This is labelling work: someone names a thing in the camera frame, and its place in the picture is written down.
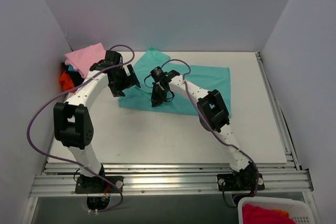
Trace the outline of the teal t shirt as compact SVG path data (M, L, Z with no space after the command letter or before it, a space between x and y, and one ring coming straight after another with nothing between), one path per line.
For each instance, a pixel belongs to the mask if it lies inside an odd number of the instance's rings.
M133 64L134 72L139 80L140 88L132 86L124 91L125 96L118 99L119 107L141 111L197 115L196 110L188 98L176 94L171 102L164 103L157 107L151 106L151 93L153 79L150 71L155 67L162 66L164 71L176 70L180 74L188 71L185 64L168 62L170 56L150 48L146 53ZM230 69L228 67L206 67L191 65L191 73L186 79L200 88L212 91L218 90L226 104L231 110L231 82Z

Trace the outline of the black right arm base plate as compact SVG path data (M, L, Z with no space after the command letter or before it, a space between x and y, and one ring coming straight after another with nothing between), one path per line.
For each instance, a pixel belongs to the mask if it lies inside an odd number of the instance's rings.
M256 188L256 173L217 174L218 189L221 191L251 191Z

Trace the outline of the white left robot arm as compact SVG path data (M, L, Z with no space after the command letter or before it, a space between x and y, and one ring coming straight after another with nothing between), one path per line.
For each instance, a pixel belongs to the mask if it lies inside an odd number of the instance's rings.
M88 72L88 84L80 87L64 103L54 106L55 139L69 149L75 161L81 163L80 179L94 192L105 188L103 165L98 161L91 141L94 135L89 110L103 89L109 87L113 97L124 97L124 90L140 83L131 64L126 72L120 53L107 50L104 59L94 63Z

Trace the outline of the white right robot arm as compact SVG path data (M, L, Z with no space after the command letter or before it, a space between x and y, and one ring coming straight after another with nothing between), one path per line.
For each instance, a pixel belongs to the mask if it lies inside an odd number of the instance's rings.
M227 153L227 160L233 175L236 187L244 189L251 184L252 179L257 179L259 172L254 161L239 147L230 126L229 112L222 95L218 90L206 90L185 79L177 71L155 73L153 78L152 106L156 107L169 99L167 94L180 94L188 98L196 109L200 124L211 132L221 143Z

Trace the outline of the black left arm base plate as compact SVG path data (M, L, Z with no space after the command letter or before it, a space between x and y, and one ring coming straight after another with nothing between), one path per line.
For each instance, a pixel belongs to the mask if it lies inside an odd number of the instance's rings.
M122 191L123 176L106 176L106 179L117 186L118 189L98 177L87 177L80 175L76 181L76 194L102 194L102 193L118 193Z

